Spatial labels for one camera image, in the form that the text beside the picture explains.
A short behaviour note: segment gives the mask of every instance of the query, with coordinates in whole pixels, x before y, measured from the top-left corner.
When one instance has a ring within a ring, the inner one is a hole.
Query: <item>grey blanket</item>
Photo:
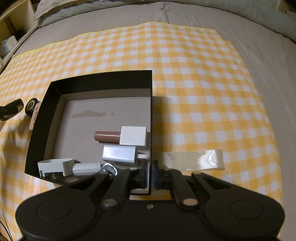
[[[296,42],[296,21],[259,0],[162,0],[183,4],[194,4],[228,11],[253,22],[263,25],[270,30],[289,37]],[[157,2],[155,0],[127,0],[127,1],[91,1],[91,0],[41,0],[35,13],[39,27],[76,14],[98,9],[117,7],[129,4]],[[56,14],[50,21],[50,15]]]

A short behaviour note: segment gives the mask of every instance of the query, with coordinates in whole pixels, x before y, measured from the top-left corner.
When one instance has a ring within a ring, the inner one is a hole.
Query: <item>screw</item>
[[[108,198],[108,199],[105,199],[102,204],[105,206],[105,207],[113,207],[117,204],[116,200],[115,199],[112,199],[112,198]]]
[[[146,205],[146,208],[147,208],[147,209],[153,209],[153,208],[154,208],[154,205],[153,205],[153,204],[147,204],[147,205]]]
[[[186,206],[195,206],[196,204],[198,204],[198,201],[194,198],[185,198],[183,200],[183,204]]]

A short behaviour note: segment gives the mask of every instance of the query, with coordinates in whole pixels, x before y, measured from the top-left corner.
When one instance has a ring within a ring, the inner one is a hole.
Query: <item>strip of tape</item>
[[[201,150],[186,152],[153,152],[153,160],[158,160],[162,169],[179,171],[222,170],[224,169],[222,150]]]

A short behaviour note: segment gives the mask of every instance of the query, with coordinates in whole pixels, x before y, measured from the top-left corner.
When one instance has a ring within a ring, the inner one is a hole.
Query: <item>gingham pattern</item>
[[[0,102],[42,99],[49,83],[62,78],[137,69],[153,71],[153,150],[222,149],[225,170],[208,174],[281,201],[264,105],[240,55],[215,30],[144,23],[49,44],[12,59],[0,77]],[[2,207],[15,240],[19,203],[53,188],[23,173],[29,121],[22,112],[0,133]]]

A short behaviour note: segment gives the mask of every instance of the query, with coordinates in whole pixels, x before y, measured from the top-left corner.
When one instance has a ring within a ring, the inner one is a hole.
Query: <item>white cylinder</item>
[[[72,170],[75,176],[93,175],[98,173],[101,169],[101,164],[96,163],[76,163],[73,165]]]

